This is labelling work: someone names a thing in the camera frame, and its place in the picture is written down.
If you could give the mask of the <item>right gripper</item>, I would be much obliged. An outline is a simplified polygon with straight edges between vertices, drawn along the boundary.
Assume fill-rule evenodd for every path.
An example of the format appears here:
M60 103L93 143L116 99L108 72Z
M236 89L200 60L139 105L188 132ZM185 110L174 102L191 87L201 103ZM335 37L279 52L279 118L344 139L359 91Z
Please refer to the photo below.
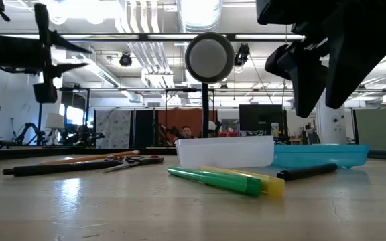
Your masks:
M290 25L308 41L328 39L329 73L301 42L279 46L266 60L267 72L292 82L298 117L310 115L325 87L326 105L340 108L386 56L386 0L256 0L255 8L260 25Z

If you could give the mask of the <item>orange pencil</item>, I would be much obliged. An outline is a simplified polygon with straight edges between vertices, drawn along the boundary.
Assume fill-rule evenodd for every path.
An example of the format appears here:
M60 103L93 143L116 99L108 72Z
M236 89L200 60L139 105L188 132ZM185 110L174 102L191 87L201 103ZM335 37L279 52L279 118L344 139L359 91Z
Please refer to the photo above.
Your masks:
M66 159L66 160L59 160L59 161L47 161L44 163L40 163L38 165L59 165L59 164L71 164L71 163L78 163L78 162L85 162L85 161L95 161L100 159L105 159L107 157L124 157L129 155L138 155L140 154L139 150L132 150L132 151L123 151L120 153L109 153L104 155L93 155L90 157L78 157L73 159Z

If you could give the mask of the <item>black pen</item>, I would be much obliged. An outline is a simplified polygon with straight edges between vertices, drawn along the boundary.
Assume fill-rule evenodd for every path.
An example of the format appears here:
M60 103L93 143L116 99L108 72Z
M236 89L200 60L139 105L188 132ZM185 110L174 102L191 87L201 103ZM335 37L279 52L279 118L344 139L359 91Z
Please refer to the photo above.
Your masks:
M84 163L71 163L59 165L30 165L3 169L2 175L12 175L15 177L25 177L34 175L46 175L52 173L63 173L71 171L88 171L95 169L106 169L120 165L120 161L97 161Z

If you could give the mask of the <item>black marker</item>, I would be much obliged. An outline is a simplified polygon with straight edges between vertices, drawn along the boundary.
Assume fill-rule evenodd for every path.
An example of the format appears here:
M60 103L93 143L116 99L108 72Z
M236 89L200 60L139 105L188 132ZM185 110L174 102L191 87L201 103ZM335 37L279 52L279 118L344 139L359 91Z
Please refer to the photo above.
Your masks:
M337 169L338 165L334 163L315 165L299 169L282 170L277 174L277 178L283 179L284 181L294 181L298 179L306 179L318 175L333 173Z

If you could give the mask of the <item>scissors with red-black handles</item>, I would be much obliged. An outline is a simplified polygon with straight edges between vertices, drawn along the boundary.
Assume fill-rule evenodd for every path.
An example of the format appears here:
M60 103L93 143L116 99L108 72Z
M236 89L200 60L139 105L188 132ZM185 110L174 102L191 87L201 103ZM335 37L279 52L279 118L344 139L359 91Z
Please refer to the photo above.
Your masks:
M125 156L123 158L121 164L116 165L114 167L108 167L106 169L103 169L103 173L118 171L118 170L127 169L127 168L135 167L135 166L162 164L163 162L164 162L164 158L159 156L159 155Z

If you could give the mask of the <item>yellow highlighter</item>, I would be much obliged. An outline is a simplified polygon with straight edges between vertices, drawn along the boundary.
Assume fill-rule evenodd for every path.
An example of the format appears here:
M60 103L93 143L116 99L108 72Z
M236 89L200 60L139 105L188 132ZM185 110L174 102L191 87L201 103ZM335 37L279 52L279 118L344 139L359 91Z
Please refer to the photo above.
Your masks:
M271 177L268 175L251 173L247 171L241 171L236 169L223 169L218 167L201 166L201 171L213 171L219 173L242 175L245 177L252 177L261 181L261 193L268 195L269 197L281 198L285 193L285 181L277 177Z

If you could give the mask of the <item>green marker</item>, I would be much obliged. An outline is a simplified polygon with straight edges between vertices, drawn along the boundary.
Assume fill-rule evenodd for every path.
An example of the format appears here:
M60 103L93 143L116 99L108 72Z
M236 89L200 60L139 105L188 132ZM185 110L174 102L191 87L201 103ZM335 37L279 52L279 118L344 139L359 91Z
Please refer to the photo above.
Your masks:
M253 177L214 171L199 171L181 167L168 167L168 173L176 177L197 181L206 185L245 195L254 197L261 195L261 180Z

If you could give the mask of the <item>white plastic supply box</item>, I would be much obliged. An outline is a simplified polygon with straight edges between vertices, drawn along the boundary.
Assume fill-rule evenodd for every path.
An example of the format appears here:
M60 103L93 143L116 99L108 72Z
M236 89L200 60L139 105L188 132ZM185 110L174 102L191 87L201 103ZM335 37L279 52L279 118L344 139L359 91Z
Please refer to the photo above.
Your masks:
M266 167L273 163L274 140L272 136L179 139L176 152L180 165L188 169Z

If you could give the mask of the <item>white building column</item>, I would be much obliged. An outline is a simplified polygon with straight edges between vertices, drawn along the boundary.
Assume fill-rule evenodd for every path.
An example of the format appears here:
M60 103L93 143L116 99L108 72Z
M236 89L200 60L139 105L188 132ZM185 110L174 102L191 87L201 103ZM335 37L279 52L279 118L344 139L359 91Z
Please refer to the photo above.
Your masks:
M333 109L326 105L323 91L316 105L317 131L322 144L346 144L346 114L344 105Z

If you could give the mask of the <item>black ceiling spotlight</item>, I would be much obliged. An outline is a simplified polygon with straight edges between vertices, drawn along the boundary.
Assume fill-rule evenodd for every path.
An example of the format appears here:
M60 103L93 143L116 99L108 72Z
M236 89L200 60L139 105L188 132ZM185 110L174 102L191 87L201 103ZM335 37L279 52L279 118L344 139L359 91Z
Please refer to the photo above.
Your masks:
M238 50L235 52L234 66L243 66L250 55L249 45L241 43Z
M132 58L130 52L123 52L120 59L119 64L122 67L129 67L132 64Z

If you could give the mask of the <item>black gooseneck desk lamp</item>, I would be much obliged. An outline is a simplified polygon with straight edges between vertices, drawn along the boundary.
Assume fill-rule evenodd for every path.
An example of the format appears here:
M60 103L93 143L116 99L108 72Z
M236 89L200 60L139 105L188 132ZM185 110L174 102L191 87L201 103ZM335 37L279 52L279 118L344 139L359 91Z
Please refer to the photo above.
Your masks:
M215 32L199 34L186 48L186 69L202 85L202 138L209 136L209 85L221 82L231 73L234 57L231 42Z

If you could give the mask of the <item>person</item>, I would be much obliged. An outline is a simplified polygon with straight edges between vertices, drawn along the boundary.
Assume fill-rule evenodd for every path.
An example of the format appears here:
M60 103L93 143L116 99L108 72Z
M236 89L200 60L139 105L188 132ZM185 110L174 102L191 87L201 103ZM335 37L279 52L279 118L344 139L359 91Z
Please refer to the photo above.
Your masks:
M180 134L174 137L174 140L178 139L193 139L194 135L192 134L192 130L189 126L183 126Z

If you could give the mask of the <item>green partition wall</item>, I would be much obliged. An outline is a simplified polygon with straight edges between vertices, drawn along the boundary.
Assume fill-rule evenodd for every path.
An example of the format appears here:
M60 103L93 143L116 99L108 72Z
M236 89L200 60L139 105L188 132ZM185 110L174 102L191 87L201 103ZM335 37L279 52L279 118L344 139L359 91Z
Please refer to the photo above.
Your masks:
M371 151L386 151L386 108L355 110L358 142Z

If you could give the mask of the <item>orange partition wall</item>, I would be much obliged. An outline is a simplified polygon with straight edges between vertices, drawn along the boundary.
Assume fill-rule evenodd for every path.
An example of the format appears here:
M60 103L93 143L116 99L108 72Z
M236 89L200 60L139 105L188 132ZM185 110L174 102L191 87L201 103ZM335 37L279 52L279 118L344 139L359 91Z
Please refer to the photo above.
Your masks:
M195 138L202 137L201 109L171 109L159 110L155 125L159 139L173 142L174 137L180 134L183 126L189 126Z

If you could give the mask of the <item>silver ceiling air duct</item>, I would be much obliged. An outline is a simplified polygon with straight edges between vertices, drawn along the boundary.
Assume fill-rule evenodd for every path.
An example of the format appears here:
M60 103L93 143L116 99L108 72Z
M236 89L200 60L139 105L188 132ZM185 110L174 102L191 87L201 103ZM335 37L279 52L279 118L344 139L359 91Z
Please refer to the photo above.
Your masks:
M222 0L176 0L182 33L217 32L222 17Z

